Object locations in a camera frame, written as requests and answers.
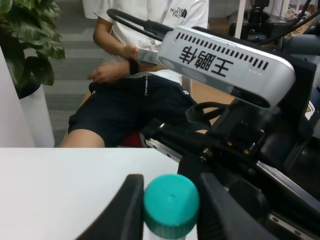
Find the black shorts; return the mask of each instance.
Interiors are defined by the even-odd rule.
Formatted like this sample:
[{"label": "black shorts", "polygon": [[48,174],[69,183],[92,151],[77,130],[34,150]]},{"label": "black shorts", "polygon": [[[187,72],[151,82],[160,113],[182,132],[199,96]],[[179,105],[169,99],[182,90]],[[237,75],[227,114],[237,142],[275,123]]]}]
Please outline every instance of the black shorts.
[{"label": "black shorts", "polygon": [[208,129],[190,123],[186,110],[195,105],[179,83],[156,75],[125,78],[116,83],[91,83],[92,95],[69,119],[68,132],[86,129],[98,134],[106,147],[118,146],[152,119],[196,131]]}]

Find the white camera housing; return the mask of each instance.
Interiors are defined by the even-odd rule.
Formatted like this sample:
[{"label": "white camera housing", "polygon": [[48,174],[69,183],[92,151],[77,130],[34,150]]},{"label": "white camera housing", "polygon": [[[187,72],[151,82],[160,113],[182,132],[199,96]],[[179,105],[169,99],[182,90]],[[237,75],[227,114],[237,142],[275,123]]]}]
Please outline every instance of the white camera housing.
[{"label": "white camera housing", "polygon": [[184,26],[165,35],[158,57],[170,70],[261,108],[275,107],[296,80],[279,56]]}]

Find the camera vent slots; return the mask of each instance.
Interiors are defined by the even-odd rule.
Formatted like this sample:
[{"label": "camera vent slots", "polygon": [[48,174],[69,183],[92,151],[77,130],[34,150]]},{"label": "camera vent slots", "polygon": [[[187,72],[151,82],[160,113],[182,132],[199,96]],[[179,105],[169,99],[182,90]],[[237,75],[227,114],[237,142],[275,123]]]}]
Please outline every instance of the camera vent slots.
[{"label": "camera vent slots", "polygon": [[267,61],[264,62],[263,60],[259,60],[258,58],[255,59],[254,57],[249,56],[247,54],[243,54],[241,52],[231,50],[227,47],[222,47],[220,45],[214,44],[212,42],[208,42],[206,40],[203,40],[203,39],[200,39],[200,38],[197,38],[192,35],[185,34],[185,33],[179,32],[176,36],[176,39],[182,39],[184,41],[188,41],[193,44],[203,46],[203,47],[208,48],[210,50],[214,50],[218,53],[226,54],[226,55],[229,55],[231,57],[234,57],[236,59],[243,60],[246,62],[248,61],[250,64],[252,64],[252,67],[257,66],[257,68],[261,69],[262,71],[266,70],[267,66],[269,65],[269,63]]}]

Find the white t-shirt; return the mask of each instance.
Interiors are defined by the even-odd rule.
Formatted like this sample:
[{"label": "white t-shirt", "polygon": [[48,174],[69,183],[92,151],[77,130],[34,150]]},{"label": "white t-shirt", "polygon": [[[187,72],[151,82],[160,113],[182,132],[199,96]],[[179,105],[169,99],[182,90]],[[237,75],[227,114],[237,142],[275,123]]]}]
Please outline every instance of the white t-shirt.
[{"label": "white t-shirt", "polygon": [[[131,28],[114,21],[107,14],[108,9],[117,9],[142,20],[155,21],[175,28],[199,26],[207,28],[209,0],[97,0],[93,10],[98,17],[113,23],[112,35],[124,45],[136,45],[140,49],[158,51],[160,41],[145,36]],[[106,53],[106,62],[119,62],[120,56]],[[182,76],[169,69],[155,72],[144,72],[141,75],[154,74],[181,84]]]}]

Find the teal bottle cap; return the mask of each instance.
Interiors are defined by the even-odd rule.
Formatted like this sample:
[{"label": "teal bottle cap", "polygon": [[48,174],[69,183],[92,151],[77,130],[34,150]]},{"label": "teal bottle cap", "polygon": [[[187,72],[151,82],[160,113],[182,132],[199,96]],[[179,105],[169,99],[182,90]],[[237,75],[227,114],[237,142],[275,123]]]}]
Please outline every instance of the teal bottle cap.
[{"label": "teal bottle cap", "polygon": [[151,232],[164,239],[179,239],[197,223],[200,199],[187,177],[167,174],[147,186],[143,205],[144,221]]}]

